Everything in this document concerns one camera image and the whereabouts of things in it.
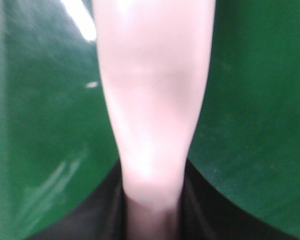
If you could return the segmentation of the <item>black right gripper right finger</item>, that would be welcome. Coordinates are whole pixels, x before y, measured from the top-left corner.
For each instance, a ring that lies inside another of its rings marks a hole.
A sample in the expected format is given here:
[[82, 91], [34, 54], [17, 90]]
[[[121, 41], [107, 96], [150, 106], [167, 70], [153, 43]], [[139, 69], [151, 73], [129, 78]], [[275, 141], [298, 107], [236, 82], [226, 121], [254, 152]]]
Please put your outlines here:
[[179, 237], [182, 240], [295, 240], [246, 212], [221, 194], [195, 168], [185, 162], [180, 196]]

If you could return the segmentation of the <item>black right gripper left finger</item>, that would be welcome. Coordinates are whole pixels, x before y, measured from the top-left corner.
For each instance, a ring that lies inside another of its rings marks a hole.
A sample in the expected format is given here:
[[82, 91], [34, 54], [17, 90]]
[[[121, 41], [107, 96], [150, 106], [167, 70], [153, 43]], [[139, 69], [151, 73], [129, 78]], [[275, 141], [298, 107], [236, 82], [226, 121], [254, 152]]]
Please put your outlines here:
[[128, 240], [128, 197], [118, 159], [101, 183], [72, 211], [31, 240]]

